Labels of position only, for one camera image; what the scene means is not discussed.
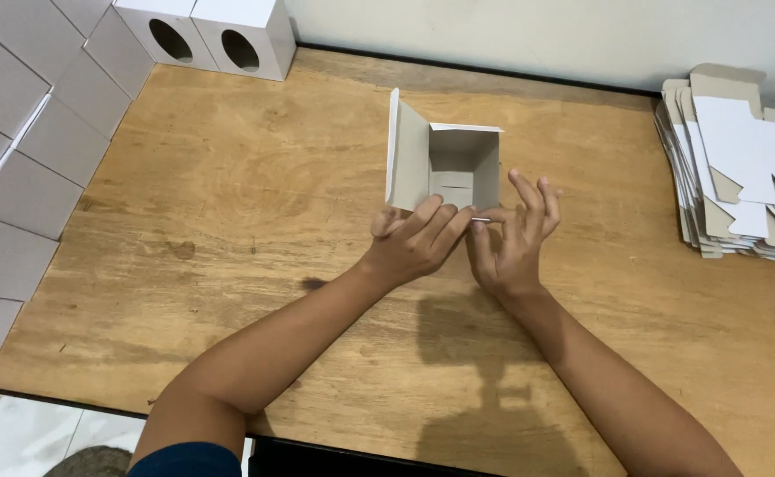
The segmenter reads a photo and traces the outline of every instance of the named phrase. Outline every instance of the floor tile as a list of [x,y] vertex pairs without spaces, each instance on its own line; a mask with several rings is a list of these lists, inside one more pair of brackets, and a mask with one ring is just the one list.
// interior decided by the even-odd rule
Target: floor tile
[[134,452],[144,424],[144,419],[135,417],[84,411],[72,442],[69,443],[67,456],[93,446],[116,447]]
[[0,477],[42,477],[60,462],[81,410],[0,396]]

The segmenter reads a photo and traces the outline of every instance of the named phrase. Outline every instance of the wood grain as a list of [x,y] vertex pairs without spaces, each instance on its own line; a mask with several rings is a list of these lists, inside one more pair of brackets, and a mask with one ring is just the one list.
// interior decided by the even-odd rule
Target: wood grain
[[[647,98],[300,49],[283,83],[159,64],[0,353],[0,388],[147,412],[225,335],[331,279],[382,205],[388,95],[499,125],[505,171],[548,175],[562,303],[775,475],[775,263],[679,241]],[[623,475],[466,251],[373,307],[258,432],[505,475]]]

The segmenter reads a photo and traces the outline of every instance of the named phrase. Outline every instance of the white box with oval window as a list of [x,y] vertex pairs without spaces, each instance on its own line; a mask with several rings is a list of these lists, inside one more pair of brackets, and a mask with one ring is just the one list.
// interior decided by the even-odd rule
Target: white box with oval window
[[197,0],[191,17],[220,71],[284,81],[296,40],[282,0]]
[[190,13],[196,0],[117,0],[114,6],[158,63],[219,71]]

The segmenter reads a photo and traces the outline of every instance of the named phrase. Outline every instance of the person's right hand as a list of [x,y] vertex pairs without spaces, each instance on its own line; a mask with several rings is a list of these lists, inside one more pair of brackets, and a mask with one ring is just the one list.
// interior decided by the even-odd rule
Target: person's right hand
[[473,275],[504,305],[544,291],[538,275],[541,244],[562,220],[558,208],[561,191],[553,188],[547,178],[538,179],[536,187],[512,169],[508,179],[525,207],[519,205],[515,211],[489,209],[476,215],[502,222],[502,250],[491,250],[490,233],[482,222],[472,223],[469,241]]

